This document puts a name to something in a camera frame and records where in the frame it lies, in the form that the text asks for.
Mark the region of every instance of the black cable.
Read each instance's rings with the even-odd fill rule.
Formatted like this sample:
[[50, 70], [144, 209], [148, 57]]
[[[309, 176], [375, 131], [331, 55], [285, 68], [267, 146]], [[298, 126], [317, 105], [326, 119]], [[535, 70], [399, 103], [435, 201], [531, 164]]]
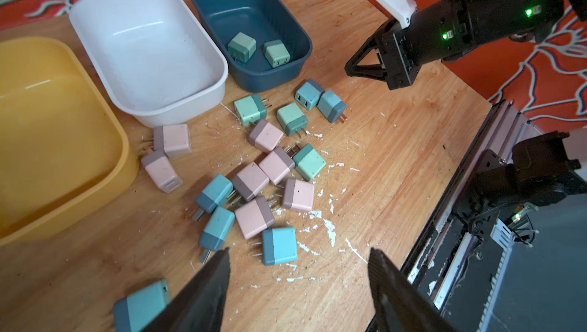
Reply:
[[[528, 214], [525, 215], [526, 219], [528, 220], [528, 224], [530, 225], [530, 228], [527, 229], [510, 229], [514, 234], [516, 234], [516, 236], [518, 237], [518, 239], [525, 243], [525, 244], [532, 244], [532, 242], [534, 241], [534, 239], [536, 239], [536, 232], [534, 229], [534, 225], [532, 225], [532, 220], [530, 220], [530, 216], [528, 216]], [[523, 232], [523, 231], [529, 231], [532, 232], [532, 236], [530, 235], [524, 235], [524, 237], [526, 239], [530, 239], [529, 241], [526, 241], [526, 239], [524, 239], [522, 236], [520, 236], [518, 234], [518, 232]]]

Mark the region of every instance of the white plastic bin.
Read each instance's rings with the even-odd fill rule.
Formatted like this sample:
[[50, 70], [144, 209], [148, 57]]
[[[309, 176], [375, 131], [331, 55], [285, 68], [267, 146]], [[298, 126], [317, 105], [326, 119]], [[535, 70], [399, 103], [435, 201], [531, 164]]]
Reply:
[[226, 59], [183, 0], [81, 0], [69, 20], [114, 105], [145, 126], [222, 101]]

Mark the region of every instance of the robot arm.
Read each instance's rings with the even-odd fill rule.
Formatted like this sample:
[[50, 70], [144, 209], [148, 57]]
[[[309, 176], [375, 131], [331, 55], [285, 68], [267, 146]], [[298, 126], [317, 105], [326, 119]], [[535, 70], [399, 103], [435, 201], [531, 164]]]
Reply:
[[[412, 85], [425, 63], [455, 61], [488, 42], [520, 34], [541, 42], [564, 11], [563, 0], [441, 0], [417, 12], [413, 0], [377, 1], [395, 19], [363, 44], [345, 71], [385, 81], [390, 90]], [[579, 17], [587, 16], [584, 4], [573, 4]], [[379, 64], [359, 66], [373, 49]]]

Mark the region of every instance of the mint green power adapter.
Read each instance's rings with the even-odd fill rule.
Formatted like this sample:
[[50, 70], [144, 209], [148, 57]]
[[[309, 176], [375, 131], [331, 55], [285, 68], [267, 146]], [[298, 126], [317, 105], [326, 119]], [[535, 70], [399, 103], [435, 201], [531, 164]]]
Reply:
[[308, 126], [304, 112], [294, 102], [277, 110], [277, 120], [288, 136], [293, 136]]
[[273, 40], [263, 44], [263, 54], [272, 68], [277, 68], [290, 61], [290, 52], [281, 40]]
[[327, 164], [326, 160], [310, 144], [305, 145], [292, 159], [296, 164], [297, 172], [308, 182], [313, 180]]
[[228, 43], [228, 52], [232, 58], [246, 63], [257, 49], [257, 41], [245, 33], [237, 34]]
[[239, 122], [247, 127], [251, 123], [257, 123], [267, 118], [267, 108], [258, 94], [247, 96], [234, 102], [234, 109], [237, 111]]

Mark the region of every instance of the pink power adapter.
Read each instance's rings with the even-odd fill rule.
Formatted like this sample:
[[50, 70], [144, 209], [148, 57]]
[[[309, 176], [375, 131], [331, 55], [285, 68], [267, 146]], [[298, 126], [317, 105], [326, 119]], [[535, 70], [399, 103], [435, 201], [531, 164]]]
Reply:
[[249, 142], [259, 150], [269, 153], [279, 145], [283, 139], [282, 130], [266, 120], [260, 120], [249, 135]]
[[295, 162], [281, 147], [276, 147], [275, 150], [269, 152], [269, 155], [261, 160], [259, 167], [267, 175], [271, 183], [277, 185], [286, 175], [292, 172], [295, 168]]
[[283, 207], [298, 212], [310, 212], [314, 205], [314, 184], [288, 178], [283, 192]]

